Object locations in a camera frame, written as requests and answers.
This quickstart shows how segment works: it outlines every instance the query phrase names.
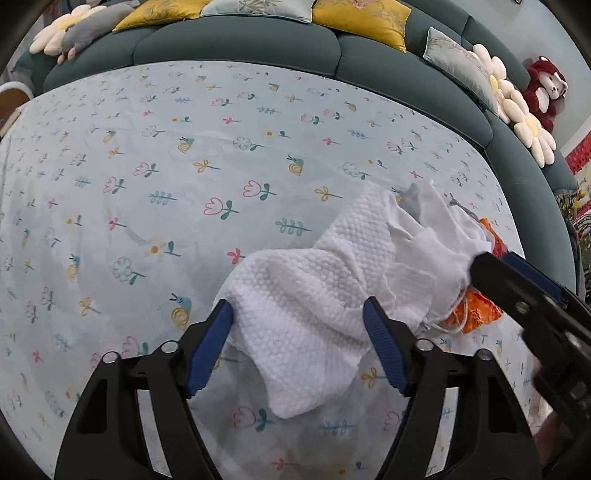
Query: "light blue wall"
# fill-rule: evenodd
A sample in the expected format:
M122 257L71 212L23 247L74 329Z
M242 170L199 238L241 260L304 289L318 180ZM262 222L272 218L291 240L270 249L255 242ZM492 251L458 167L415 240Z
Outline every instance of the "light blue wall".
M591 70L555 16L539 0L452 0L493 32L520 60L542 55L569 84L564 112L556 118L558 147L591 116Z

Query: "white towel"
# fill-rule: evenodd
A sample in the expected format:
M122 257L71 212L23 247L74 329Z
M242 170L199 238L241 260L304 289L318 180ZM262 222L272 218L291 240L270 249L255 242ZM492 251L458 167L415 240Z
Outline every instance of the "white towel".
M314 247L250 254L225 281L216 302L234 308L229 341L254 361L278 417L345 392L371 348L369 296L415 331L450 314L473 257L491 251L487 231L431 183L414 201L419 222L368 183Z

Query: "red plush toy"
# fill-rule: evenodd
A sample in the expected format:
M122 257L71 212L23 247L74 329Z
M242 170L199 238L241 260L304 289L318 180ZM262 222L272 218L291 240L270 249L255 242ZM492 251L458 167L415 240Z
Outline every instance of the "red plush toy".
M556 116L556 100L566 95L569 84L564 75L546 57L540 57L527 69L531 81L523 94L530 112L540 121L542 127L552 133Z

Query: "drawstring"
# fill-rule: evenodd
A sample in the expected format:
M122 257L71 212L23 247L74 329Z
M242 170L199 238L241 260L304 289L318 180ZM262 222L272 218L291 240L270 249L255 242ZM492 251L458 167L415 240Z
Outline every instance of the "drawstring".
M460 333L462 331L462 329L466 326L466 323L468 322L468 300L466 298L466 290L462 290L462 293L460 293L458 295L458 298L453 303L452 308L450 309L449 313L447 315L445 315L445 318L448 318L450 315L453 315L457 320L456 308L458 308L458 306L462 302L464 302L464 315L462 318L462 322L457 327L448 329L448 328L444 328L442 326L439 326L438 322L429 324L429 323L427 323L426 320L423 320L421 322L421 325L426 330L431 330L433 328L435 330L438 330L439 332L447 333L449 335L455 335L456 333Z

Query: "orange fabric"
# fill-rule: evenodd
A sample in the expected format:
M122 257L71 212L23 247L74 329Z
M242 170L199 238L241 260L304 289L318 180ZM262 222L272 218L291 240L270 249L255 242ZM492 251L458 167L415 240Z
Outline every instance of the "orange fabric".
M501 237L492 229L491 223L486 218L481 218L480 223L495 237L495 245L493 246L491 253L495 257L502 257L509 251L509 249L503 243ZM503 311L499 307L487 299L482 293L479 293L472 288L468 288L466 291L465 299L467 302L461 302L454 312L442 322L445 326L453 327L462 323L464 318L464 305L466 303L468 315L466 324L462 329L463 333L473 332L482 325L488 325L489 323L498 320L503 315Z

